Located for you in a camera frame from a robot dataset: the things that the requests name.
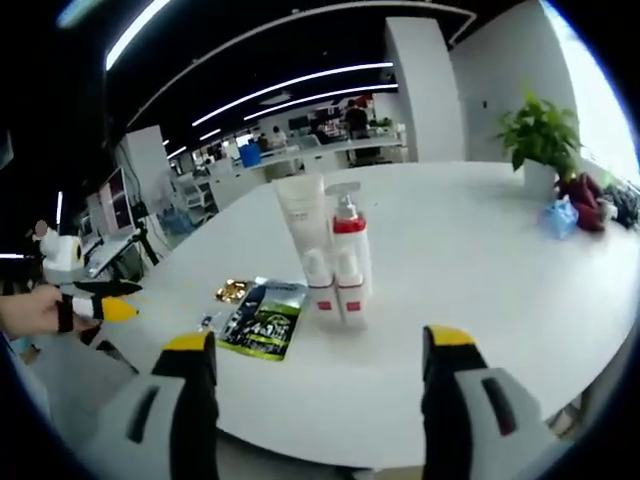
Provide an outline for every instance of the blue bag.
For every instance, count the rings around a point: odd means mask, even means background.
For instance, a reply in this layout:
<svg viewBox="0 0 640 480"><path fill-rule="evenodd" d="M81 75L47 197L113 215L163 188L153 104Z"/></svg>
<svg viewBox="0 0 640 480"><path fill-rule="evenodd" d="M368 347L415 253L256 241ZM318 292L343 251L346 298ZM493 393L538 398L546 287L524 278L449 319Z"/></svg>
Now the blue bag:
<svg viewBox="0 0 640 480"><path fill-rule="evenodd" d="M578 223L578 211L571 205L567 197L556 200L543 212L543 223L553 235L563 240L569 236Z"/></svg>

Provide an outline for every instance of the office desk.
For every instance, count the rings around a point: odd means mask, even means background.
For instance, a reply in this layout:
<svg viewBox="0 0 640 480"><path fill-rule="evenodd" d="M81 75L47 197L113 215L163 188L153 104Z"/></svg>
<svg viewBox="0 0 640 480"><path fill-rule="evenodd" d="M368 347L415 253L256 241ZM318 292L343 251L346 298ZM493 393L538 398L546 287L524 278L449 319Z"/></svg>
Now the office desk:
<svg viewBox="0 0 640 480"><path fill-rule="evenodd" d="M469 331L548 418L603 370L634 322L640 240L556 240L542 206L505 163L381 165L335 172L358 180L371 242L374 296L366 332L329 333L303 313L283 362L218 349L219 427L260 447L327 464L392 468L424 462L422 327ZM271 185L196 231L144 280L141 316L105 324L140 371L203 314L229 311L228 278L302 280Z"/></svg>
<svg viewBox="0 0 640 480"><path fill-rule="evenodd" d="M218 209L223 210L257 186L268 183L265 169L269 167L300 160L307 173L326 174L347 168L346 157L341 158L339 155L342 152L360 148L397 147L400 145L402 142L395 137L383 136L330 143L302 150L282 151L263 157L261 163L253 167L236 167L225 174L212 174L210 178L211 191Z"/></svg>
<svg viewBox="0 0 640 480"><path fill-rule="evenodd" d="M392 136L364 138L360 140L347 140L344 142L329 143L313 148L305 148L302 150L294 150L291 152L282 152L262 159L259 165L249 167L245 170L255 170L273 165L278 162L288 162L294 159L302 159L305 167L308 167L314 158L327 155L334 155L348 150L358 150L360 148L381 148L381 147L398 147L402 142Z"/></svg>

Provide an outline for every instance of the bottle cap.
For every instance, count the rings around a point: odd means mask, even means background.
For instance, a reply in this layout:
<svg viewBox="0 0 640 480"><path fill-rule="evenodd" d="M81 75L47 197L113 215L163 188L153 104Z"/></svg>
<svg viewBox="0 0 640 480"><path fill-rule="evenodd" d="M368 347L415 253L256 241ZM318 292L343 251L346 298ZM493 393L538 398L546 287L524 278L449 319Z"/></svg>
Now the bottle cap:
<svg viewBox="0 0 640 480"><path fill-rule="evenodd" d="M336 217L340 219L357 218L358 209L351 198L351 193L360 190L360 182L347 182L331 185L324 191L329 196L338 199L336 207Z"/></svg>
<svg viewBox="0 0 640 480"><path fill-rule="evenodd" d="M364 281L358 267L358 258L353 249L343 249L338 252L338 283L340 286L362 285Z"/></svg>
<svg viewBox="0 0 640 480"><path fill-rule="evenodd" d="M333 283L333 274L324 258L322 250L312 248L302 256L302 268L310 287L327 287Z"/></svg>

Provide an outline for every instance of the white bottle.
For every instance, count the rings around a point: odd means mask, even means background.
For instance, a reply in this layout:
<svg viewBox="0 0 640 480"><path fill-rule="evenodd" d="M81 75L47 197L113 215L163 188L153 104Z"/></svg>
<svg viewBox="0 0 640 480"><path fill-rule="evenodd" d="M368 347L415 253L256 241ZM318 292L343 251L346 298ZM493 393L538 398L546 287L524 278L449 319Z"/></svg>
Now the white bottle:
<svg viewBox="0 0 640 480"><path fill-rule="evenodd" d="M365 293L370 295L373 290L373 277L367 219L364 213L358 210L352 198L352 194L358 190L360 183L349 182L331 185L325 192L337 199L332 218L333 249L335 252L343 249L353 250L358 261L358 271L364 276Z"/></svg>
<svg viewBox="0 0 640 480"><path fill-rule="evenodd" d="M302 257L302 265L314 315L326 320L340 320L340 306L336 295L333 272L319 248L313 248Z"/></svg>
<svg viewBox="0 0 640 480"><path fill-rule="evenodd" d="M364 310L367 292L356 253L353 249L340 250L337 261L338 301L342 320L350 327L365 327Z"/></svg>

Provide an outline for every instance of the led light strip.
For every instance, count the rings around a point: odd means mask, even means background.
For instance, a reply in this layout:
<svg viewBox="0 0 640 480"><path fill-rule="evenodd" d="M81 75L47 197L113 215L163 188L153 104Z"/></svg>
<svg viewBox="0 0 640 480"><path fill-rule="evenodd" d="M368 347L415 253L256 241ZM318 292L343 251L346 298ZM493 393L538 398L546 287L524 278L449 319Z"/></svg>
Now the led light strip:
<svg viewBox="0 0 640 480"><path fill-rule="evenodd" d="M107 61L105 63L105 69L107 72L111 70L111 67L116 63L124 49L131 43L131 40L140 33L140 30L144 28L144 26L149 23L149 21L155 17L155 15L162 10L171 0L153 0L145 8L140 15L133 21L129 28L127 28L122 36L118 39L115 45L111 48L109 53L107 54Z"/></svg>
<svg viewBox="0 0 640 480"><path fill-rule="evenodd" d="M56 210L56 225L60 228L60 217L62 217L62 192L58 192L58 208Z"/></svg>
<svg viewBox="0 0 640 480"><path fill-rule="evenodd" d="M176 155L180 155L180 154L181 154L182 152L184 152L186 149L187 149L187 147L179 148L178 150L176 150L175 152L173 152L171 155L169 155L169 156L167 157L167 160L169 160L170 158L175 157Z"/></svg>
<svg viewBox="0 0 640 480"><path fill-rule="evenodd" d="M275 112L276 110L280 110L281 108L290 107L291 105L297 105L298 103L309 102L311 100L318 100L319 98L334 97L336 95L343 95L345 93L364 92L367 90L383 90L383 89L389 89L389 88L398 88L398 84L390 83L390 84L384 84L384 85L369 85L367 87L347 88L346 90L336 90L335 92L321 93L320 95L301 98L299 100L293 100L292 102L287 102L281 105L276 105L275 107L267 108L266 110L262 110L258 113L254 113L252 115L246 116L244 117L244 119L251 120L252 118L259 117L260 115L264 115L265 113Z"/></svg>
<svg viewBox="0 0 640 480"><path fill-rule="evenodd" d="M293 80L288 80L286 82L282 82L279 83L277 85L273 85L272 87L268 87L268 88L264 88L262 90L260 90L259 92L255 92L252 93L251 95L247 95L246 97L242 97L234 102L231 102L228 105L225 105L224 107L220 107L217 110L214 110L213 112L205 115L204 117L196 120L195 122L193 122L191 125L193 127L196 127L198 125L200 125L202 122L206 122L207 120L209 120L211 117L224 112L225 110L228 110L231 107L235 107L236 105L240 105L243 102L246 102L247 100L251 100L252 98L258 97L260 95L263 95L265 93L268 92L273 92L274 90L279 90L281 88L284 87L288 87L289 85L293 85L295 83L300 83L300 82L304 82L306 80L312 80L314 78L320 78L320 77L326 77L327 75L335 75L337 73L344 73L344 72L355 72L357 70L369 70L372 68L387 68L387 67L393 67L393 63L392 62L382 62L382 63L366 63L363 65L354 65L352 67L342 67L342 68L334 68L333 70L325 70L324 72L318 72L318 73L312 73L311 75L305 75L304 77L298 77L298 78L294 78Z"/></svg>
<svg viewBox="0 0 640 480"><path fill-rule="evenodd" d="M205 138L212 137L212 136L214 136L216 133L220 133L220 129L219 129L219 128L216 128L213 132L209 132L209 133L207 133L206 135L201 136L201 137L200 137L200 140L204 140Z"/></svg>

